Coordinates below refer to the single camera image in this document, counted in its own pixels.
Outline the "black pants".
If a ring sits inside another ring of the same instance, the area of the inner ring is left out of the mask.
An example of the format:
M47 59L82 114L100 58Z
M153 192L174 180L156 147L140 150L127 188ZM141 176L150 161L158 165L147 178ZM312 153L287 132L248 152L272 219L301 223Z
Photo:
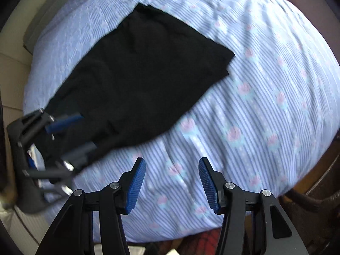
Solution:
M45 111L82 118L35 145L46 163L87 143L95 161L169 130L228 75L234 53L177 18L138 4L61 84Z

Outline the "floral striped bed sheet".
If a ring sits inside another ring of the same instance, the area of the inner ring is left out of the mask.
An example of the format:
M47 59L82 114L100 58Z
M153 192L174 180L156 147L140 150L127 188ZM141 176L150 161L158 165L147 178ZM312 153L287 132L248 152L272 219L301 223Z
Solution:
M126 238L135 243L221 226L199 179L202 157L247 191L289 191L339 130L339 64L287 0L69 0L35 45L24 113L45 107L85 53L137 3L164 10L232 50L229 76L169 132L109 153L77 176L75 187L102 189L143 157L137 205L123 218Z

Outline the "beige headboard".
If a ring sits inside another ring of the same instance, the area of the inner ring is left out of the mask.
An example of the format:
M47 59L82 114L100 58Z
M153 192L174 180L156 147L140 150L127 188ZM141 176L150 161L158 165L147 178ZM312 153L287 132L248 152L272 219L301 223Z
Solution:
M1 98L5 126L23 115L24 87L32 62L23 37L44 2L20 0L1 30ZM48 228L42 216L28 216L18 208L1 208L1 221L22 254L35 254Z

